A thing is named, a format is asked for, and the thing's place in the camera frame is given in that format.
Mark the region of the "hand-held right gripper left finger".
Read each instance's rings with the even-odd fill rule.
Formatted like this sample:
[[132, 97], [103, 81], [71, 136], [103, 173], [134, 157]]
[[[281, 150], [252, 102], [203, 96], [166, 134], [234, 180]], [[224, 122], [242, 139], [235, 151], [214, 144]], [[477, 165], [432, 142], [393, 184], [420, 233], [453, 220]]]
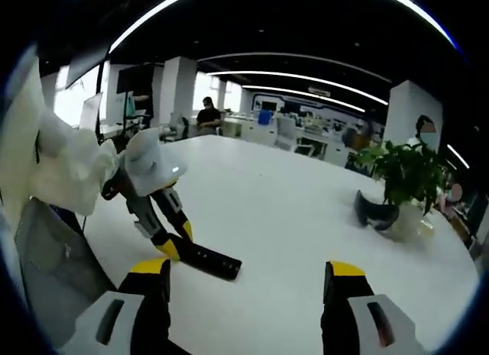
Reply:
[[115, 291], [107, 291], [77, 319], [60, 354], [152, 354], [167, 351], [170, 328], [167, 258], [133, 266]]

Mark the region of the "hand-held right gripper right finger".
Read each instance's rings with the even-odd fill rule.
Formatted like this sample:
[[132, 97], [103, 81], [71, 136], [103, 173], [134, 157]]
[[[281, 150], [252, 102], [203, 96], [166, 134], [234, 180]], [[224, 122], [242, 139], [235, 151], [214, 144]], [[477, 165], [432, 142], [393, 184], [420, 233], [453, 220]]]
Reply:
[[414, 322], [386, 295], [376, 295], [365, 272], [340, 261], [325, 264], [320, 321], [324, 354], [426, 354]]

